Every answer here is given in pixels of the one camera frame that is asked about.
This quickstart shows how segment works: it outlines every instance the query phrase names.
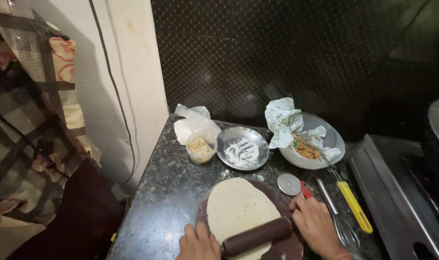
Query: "stove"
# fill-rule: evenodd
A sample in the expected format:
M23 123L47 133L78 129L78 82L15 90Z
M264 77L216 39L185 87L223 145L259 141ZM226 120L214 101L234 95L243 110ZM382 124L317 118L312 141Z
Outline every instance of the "stove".
M366 135L348 161L390 258L439 260L439 179L420 143Z

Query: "plastic bag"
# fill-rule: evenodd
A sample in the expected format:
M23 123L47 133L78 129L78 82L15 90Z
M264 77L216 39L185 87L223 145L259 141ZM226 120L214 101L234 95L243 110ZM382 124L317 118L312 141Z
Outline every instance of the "plastic bag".
M200 113L181 104L176 107L175 114L185 117L174 124L176 137L181 145L186 145L187 140L192 135L209 136L216 140L216 137L221 133L221 128L210 119L210 112L206 107L196 106L194 108Z

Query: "granite countertop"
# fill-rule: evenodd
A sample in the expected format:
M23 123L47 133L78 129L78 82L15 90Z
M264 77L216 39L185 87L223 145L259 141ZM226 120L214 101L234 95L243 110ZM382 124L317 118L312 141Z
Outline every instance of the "granite countertop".
M278 189L277 177L282 173L291 173L306 181L306 188L323 201L314 179L315 175L319 176L340 214L358 234L362 257L366 260L382 259L377 240L360 229L336 186L335 177L327 170L297 168L287 162L278 149L271 150L269 160L262 168L250 172L231 169L218 156L207 164L194 164L189 160L185 146L176 140L173 123L180 118L174 114L169 116L107 259L172 260L179 253L178 239L184 234L184 225L194 223L200 202L216 183L245 176L257 178ZM235 125L216 123L221 129ZM266 128L253 129L268 141L272 138L272 133ZM303 259L320 257L305 246Z

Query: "bangle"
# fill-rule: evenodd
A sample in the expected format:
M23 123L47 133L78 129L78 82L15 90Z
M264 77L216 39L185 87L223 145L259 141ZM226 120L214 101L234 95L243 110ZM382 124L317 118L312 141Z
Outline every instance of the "bangle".
M353 256L353 255L350 252L344 250L344 252L342 252L337 257L335 257L334 260L343 260L343 258L346 256Z

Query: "wall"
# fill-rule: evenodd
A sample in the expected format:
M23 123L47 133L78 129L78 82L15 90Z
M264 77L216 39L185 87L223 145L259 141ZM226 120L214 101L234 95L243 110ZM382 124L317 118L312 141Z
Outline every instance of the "wall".
M439 98L439 0L152 0L169 110L266 126L270 100L345 139L419 139Z
M103 174L123 184L133 160L88 1L26 2L77 42L76 86L86 129L102 152ZM123 187L131 194L168 117L151 6L148 0L95 0L94 5L136 153L135 174Z

